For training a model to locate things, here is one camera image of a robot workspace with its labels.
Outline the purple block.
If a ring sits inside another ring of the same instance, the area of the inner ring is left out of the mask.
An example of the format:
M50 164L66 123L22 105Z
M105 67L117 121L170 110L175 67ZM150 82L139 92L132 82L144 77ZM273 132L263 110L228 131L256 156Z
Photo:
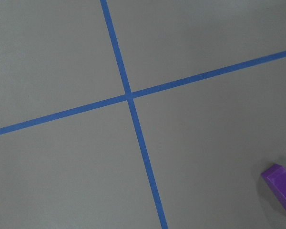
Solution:
M286 211L286 168L273 164L261 173L261 177Z

